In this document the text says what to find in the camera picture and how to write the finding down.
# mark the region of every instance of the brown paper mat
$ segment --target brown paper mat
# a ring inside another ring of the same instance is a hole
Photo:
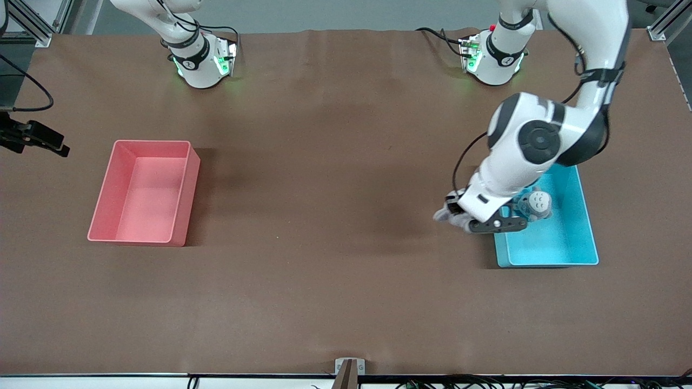
[[[194,90],[156,36],[55,36],[30,68],[55,106],[13,116],[72,152],[0,150],[0,372],[321,372],[359,356],[378,374],[679,374],[692,128],[643,31],[610,146],[580,166],[599,266],[497,269],[492,237],[432,221],[502,99],[576,85],[558,33],[529,47],[492,88],[422,33],[248,35],[236,78]],[[25,82],[20,102],[43,100]],[[87,241],[116,139],[195,146],[188,247]]]

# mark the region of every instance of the cable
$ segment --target cable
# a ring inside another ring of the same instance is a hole
[[[459,192],[459,189],[457,189],[457,171],[459,170],[459,166],[462,164],[462,161],[464,160],[464,157],[466,156],[466,153],[473,147],[474,144],[476,144],[478,141],[483,139],[483,137],[487,134],[484,132],[483,134],[480,134],[479,136],[476,137],[471,143],[466,146],[466,149],[462,152],[462,155],[459,156],[459,160],[457,161],[457,164],[454,166],[454,172],[452,172],[452,189],[454,189],[454,194],[456,195]]]
[[[235,34],[235,40],[236,40],[236,41],[238,42],[238,44],[240,45],[240,34],[238,33],[238,30],[236,30],[236,29],[233,28],[233,27],[230,27],[230,26],[203,26],[203,25],[201,25],[197,20],[195,20],[194,23],[192,23],[192,22],[189,21],[189,20],[185,20],[185,19],[179,17],[178,15],[174,14],[173,12],[171,12],[171,15],[173,15],[173,17],[176,18],[176,19],[178,19],[179,21],[184,21],[185,23],[187,23],[187,24],[189,24],[189,25],[191,25],[191,26],[196,26],[197,28],[200,28],[200,29],[202,29],[202,30],[205,30],[205,31],[207,31],[207,32],[209,32],[209,33],[211,33],[211,30],[223,30],[223,29],[231,30],[231,31],[233,31],[233,33]]]
[[[44,105],[43,107],[35,107],[35,108],[17,108],[17,107],[12,107],[12,111],[13,111],[13,112],[38,112],[38,111],[45,111],[45,110],[47,110],[48,108],[51,108],[51,107],[53,106],[53,103],[54,103],[53,97],[51,96],[51,93],[48,92],[48,89],[44,88],[44,86],[41,85],[40,82],[36,81],[36,79],[35,79],[34,77],[31,76],[31,74],[29,74],[29,73],[25,72],[24,70],[22,70],[19,66],[15,65],[14,62],[8,60],[7,57],[5,57],[4,55],[0,54],[0,59],[2,59],[3,61],[5,61],[5,62],[6,62],[8,65],[10,65],[11,67],[15,68],[16,71],[20,72],[24,77],[26,77],[26,78],[28,78],[29,80],[31,80],[31,82],[33,82],[34,84],[36,84],[36,86],[39,87],[39,89],[41,89],[41,90],[43,91],[43,93],[46,94],[46,97],[48,98],[48,104],[47,104],[47,105]]]
[[[579,46],[572,37],[570,37],[569,34],[567,34],[562,28],[558,27],[557,24],[555,24],[555,21],[553,20],[552,17],[550,17],[550,14],[548,14],[548,21],[550,24],[552,24],[553,27],[562,35],[565,37],[565,39],[572,45],[574,50],[576,51],[576,56],[578,57],[578,61],[574,61],[574,74],[581,76],[581,74],[584,72],[584,69],[586,69],[586,58],[584,57],[584,50]],[[582,71],[578,71],[577,67],[581,63],[581,68]],[[581,86],[583,85],[582,81],[579,80],[579,84],[574,88],[573,92],[562,101],[563,104],[567,104],[574,96],[576,96],[577,93],[581,90]]]
[[[579,93],[579,91],[581,90],[581,86],[582,86],[582,85],[584,85],[584,83],[580,81],[580,82],[579,82],[579,85],[577,85],[576,88],[574,88],[574,90],[570,93],[570,95],[567,96],[566,99],[562,100],[562,103],[563,103],[563,104],[567,104],[568,102],[570,102],[570,100],[573,99],[574,96],[576,96],[577,93]]]
[[[446,40],[446,41],[449,42],[449,43],[459,44],[459,40],[458,40],[458,39],[457,39],[457,40],[449,39],[449,38],[447,38],[446,36],[444,36],[444,35],[438,33],[438,32],[435,31],[435,30],[433,30],[432,28],[421,27],[421,28],[416,28],[416,31],[424,31],[424,32],[427,32],[427,33],[431,33],[431,34],[433,34],[434,36],[436,36],[436,37],[438,37],[438,38],[440,38],[440,39],[442,39],[442,40]],[[471,36],[471,35],[467,35],[467,36],[465,36],[465,37],[460,37],[459,39],[466,39],[466,38],[468,38],[468,37],[470,37],[470,36]]]
[[[188,379],[188,389],[197,389],[197,386],[199,386],[199,377],[194,375],[190,376],[190,379]]]
[[[439,33],[442,34],[442,36],[444,37],[444,41],[447,42],[447,46],[449,46],[449,49],[452,50],[452,53],[454,53],[454,54],[456,54],[456,55],[458,55],[458,56],[460,56],[460,57],[471,58],[471,54],[462,54],[462,53],[460,53],[459,51],[456,51],[456,50],[454,49],[454,47],[452,47],[452,44],[449,43],[449,39],[447,38],[447,34],[444,32],[444,28],[441,28],[440,31],[439,31]]]

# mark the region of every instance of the gray floor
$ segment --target gray floor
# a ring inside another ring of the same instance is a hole
[[[202,24],[242,33],[303,30],[414,30],[422,26],[484,27],[498,18],[495,1],[478,0],[207,0],[194,13]],[[94,34],[150,34],[151,28],[105,0]]]
[[[139,35],[154,31],[116,9],[110,0],[80,0],[72,33]],[[643,28],[663,12],[645,12],[646,5],[628,0],[634,27]],[[413,30],[418,27],[486,28],[497,21],[498,4],[488,0],[206,0],[194,13],[201,23],[233,26],[241,33],[291,33],[302,30]],[[692,93],[692,24],[668,47],[684,88]],[[2,53],[26,69],[30,45],[2,45]],[[0,74],[10,69],[0,64]],[[21,77],[0,78],[0,104],[14,102]]]

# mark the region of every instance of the green led light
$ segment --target green led light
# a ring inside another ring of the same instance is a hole
[[[214,56],[214,60],[221,75],[227,75],[230,72],[228,70],[228,61],[226,61],[224,58],[218,58],[216,56]]]
[[[514,73],[516,73],[516,72],[519,71],[519,66],[521,65],[521,60],[523,60],[523,59],[524,59],[524,55],[522,54],[522,55],[519,57],[519,60],[517,60],[517,66],[516,66],[516,68],[514,68]]]
[[[468,60],[468,71],[474,72],[476,69],[478,69],[478,64],[480,63],[480,60],[483,59],[483,55],[481,53],[481,50],[476,50],[476,53],[474,54],[473,57],[469,58]]]
[[[175,59],[175,57],[173,57],[173,63],[175,64],[175,67],[178,69],[178,75],[180,75],[181,77],[185,77],[183,75],[183,71],[180,69],[180,65],[178,65],[178,61]]]

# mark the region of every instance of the blue bin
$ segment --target blue bin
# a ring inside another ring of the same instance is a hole
[[[576,166],[553,165],[535,184],[553,198],[553,215],[517,233],[495,234],[500,267],[568,267],[599,263]],[[509,207],[504,207],[506,214]]]

